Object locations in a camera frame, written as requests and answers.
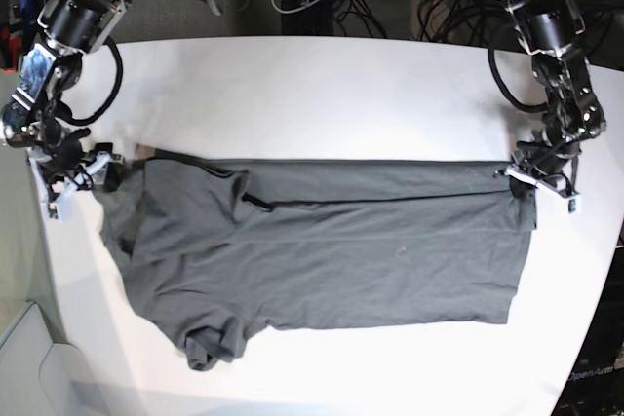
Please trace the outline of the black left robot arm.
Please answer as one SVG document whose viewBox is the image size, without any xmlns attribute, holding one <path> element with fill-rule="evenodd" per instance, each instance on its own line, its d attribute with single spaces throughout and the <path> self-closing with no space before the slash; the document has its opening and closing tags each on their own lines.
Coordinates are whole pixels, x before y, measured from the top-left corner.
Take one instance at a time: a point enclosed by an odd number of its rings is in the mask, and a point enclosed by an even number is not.
<svg viewBox="0 0 624 416">
<path fill-rule="evenodd" d="M 514 108 L 540 115 L 543 123 L 531 141 L 517 143 L 501 175 L 509 178 L 518 193 L 537 189 L 558 199 L 567 213 L 577 213 L 581 196 L 575 184 L 581 144 L 606 129 L 605 112 L 591 83 L 589 59 L 579 43 L 584 19 L 575 0 L 498 1 L 510 17 L 498 33 L 514 32 L 547 97 L 544 103 L 533 105 L 516 99 L 497 68 L 495 46 L 488 45 L 488 66 L 500 92 Z"/>
</svg>

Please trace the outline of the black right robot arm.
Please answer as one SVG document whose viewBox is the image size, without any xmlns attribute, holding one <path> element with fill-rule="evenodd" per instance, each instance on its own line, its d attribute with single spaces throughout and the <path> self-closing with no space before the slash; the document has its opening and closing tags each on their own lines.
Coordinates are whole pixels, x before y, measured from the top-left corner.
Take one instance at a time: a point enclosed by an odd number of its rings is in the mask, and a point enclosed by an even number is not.
<svg viewBox="0 0 624 416">
<path fill-rule="evenodd" d="M 133 1 L 47 0 L 36 19 L 40 33 L 21 61 L 18 85 L 1 113 L 1 141 L 26 150 L 47 218 L 66 217 L 74 193 L 105 183 L 109 167 L 124 163 L 109 144 L 85 151 L 81 142 L 120 91 L 124 66 L 111 33 Z M 101 47 L 113 56 L 113 87 L 92 115 L 76 118 L 62 95 L 79 80 L 83 56 Z"/>
</svg>

